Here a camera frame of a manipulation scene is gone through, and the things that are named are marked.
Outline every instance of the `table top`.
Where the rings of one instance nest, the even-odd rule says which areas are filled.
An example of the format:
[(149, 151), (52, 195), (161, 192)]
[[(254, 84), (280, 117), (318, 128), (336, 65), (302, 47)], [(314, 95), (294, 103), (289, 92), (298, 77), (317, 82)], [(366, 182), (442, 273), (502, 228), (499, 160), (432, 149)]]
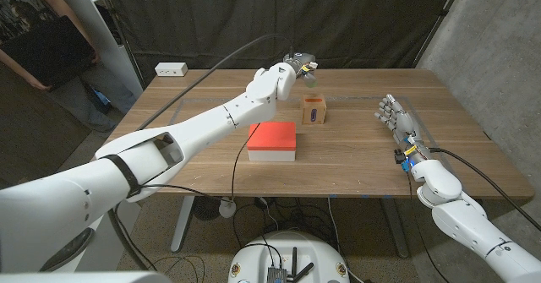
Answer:
[[(199, 77), (155, 77), (112, 133), (111, 139), (133, 132), (148, 116)], [(217, 70), (184, 98), (162, 113), (148, 128), (182, 122), (219, 106), (245, 91), (255, 70)], [(450, 150), (491, 177), (514, 199), (534, 194), (526, 178), (509, 162), (483, 129), (467, 114), (436, 75), (424, 69), (319, 69), (318, 85), (293, 86), (288, 101), (277, 102), (273, 121), (295, 122), (294, 162), (249, 161), (244, 150), (235, 171), (235, 195), (406, 198), (406, 174), (394, 161), (397, 148), (391, 131), (374, 117), (379, 102), (393, 94), (420, 122), (428, 147)], [(325, 95), (327, 113), (321, 125), (301, 124), (302, 94)], [(248, 137), (240, 128), (200, 152), (170, 182), (211, 195), (231, 193), (233, 163)], [(450, 156), (438, 156), (474, 198), (500, 195), (474, 171)], [(421, 184), (413, 181), (414, 189)], [(189, 194), (163, 188), (161, 192)]]

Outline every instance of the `blue connector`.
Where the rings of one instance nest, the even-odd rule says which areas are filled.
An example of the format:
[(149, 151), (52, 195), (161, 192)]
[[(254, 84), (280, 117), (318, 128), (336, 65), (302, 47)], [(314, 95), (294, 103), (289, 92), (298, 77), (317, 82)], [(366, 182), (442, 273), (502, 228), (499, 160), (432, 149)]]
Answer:
[(401, 165), (404, 172), (409, 172), (409, 163), (407, 161), (403, 161)]

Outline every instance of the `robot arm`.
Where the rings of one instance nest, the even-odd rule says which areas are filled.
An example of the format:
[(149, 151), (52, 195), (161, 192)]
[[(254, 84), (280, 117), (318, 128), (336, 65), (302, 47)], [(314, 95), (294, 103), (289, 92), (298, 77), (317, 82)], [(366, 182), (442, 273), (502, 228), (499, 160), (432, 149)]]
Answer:
[(184, 122), (133, 132), (96, 152), (96, 161), (0, 191), (0, 272), (38, 271), (67, 242), (110, 208), (138, 201), (236, 128), (276, 114), (297, 76), (315, 70), (313, 56), (257, 71), (244, 93)]
[(538, 282), (541, 262), (514, 243), (488, 219), (474, 199), (462, 191), (460, 181), (424, 147), (418, 124), (400, 104), (387, 95), (375, 113), (404, 149), (396, 152), (396, 162), (411, 171), (419, 200), (432, 209), (434, 223), (447, 236), (473, 250), (505, 282)]

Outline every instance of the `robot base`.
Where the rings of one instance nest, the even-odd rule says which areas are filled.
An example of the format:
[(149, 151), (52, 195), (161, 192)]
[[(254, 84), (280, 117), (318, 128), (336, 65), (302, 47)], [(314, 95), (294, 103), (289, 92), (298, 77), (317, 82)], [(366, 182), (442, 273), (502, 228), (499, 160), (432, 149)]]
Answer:
[[(308, 264), (314, 264), (314, 267), (298, 280), (299, 283), (349, 282), (346, 263), (342, 256), (319, 238), (300, 231), (275, 231), (266, 234), (265, 239), (280, 252), (282, 268), (287, 270), (288, 275), (292, 274), (293, 248), (297, 248), (297, 274)], [(249, 244), (265, 244), (265, 241), (262, 237), (258, 237)], [(270, 250), (275, 267), (278, 269), (280, 267), (278, 254), (274, 249)], [(267, 246), (243, 248), (231, 262), (227, 282), (266, 282), (270, 266), (271, 256)]]

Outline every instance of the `black curtain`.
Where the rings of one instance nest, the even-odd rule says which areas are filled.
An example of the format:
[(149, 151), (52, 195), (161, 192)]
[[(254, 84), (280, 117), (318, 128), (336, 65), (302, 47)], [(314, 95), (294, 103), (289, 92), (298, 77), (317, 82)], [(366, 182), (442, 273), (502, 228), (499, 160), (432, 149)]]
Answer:
[[(148, 84), (159, 62), (210, 68), (270, 33), (321, 68), (410, 68), (446, 0), (110, 0)], [(267, 41), (224, 68), (269, 67), (287, 52)]]

